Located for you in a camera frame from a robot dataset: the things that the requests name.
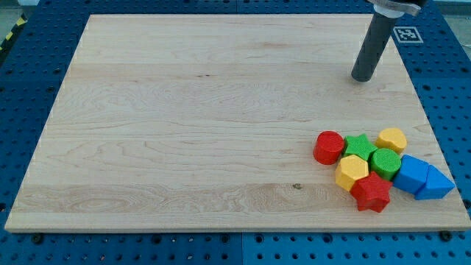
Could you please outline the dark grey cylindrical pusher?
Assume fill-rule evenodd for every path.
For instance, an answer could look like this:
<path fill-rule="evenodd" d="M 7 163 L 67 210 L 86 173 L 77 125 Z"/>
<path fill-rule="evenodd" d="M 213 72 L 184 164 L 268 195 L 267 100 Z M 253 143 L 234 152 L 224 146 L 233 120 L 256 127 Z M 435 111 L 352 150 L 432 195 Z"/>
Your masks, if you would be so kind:
<path fill-rule="evenodd" d="M 389 18 L 380 13 L 373 14 L 351 72 L 354 80 L 359 82 L 371 80 L 396 22 L 397 18 Z"/>

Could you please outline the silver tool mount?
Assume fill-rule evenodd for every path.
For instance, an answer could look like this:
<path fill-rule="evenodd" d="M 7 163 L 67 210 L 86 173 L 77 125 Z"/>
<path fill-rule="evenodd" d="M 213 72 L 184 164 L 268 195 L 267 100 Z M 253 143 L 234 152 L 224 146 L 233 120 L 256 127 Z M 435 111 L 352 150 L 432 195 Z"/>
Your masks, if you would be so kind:
<path fill-rule="evenodd" d="M 399 18 L 404 14 L 417 16 L 427 0 L 367 0 L 374 11 L 387 18 Z"/>

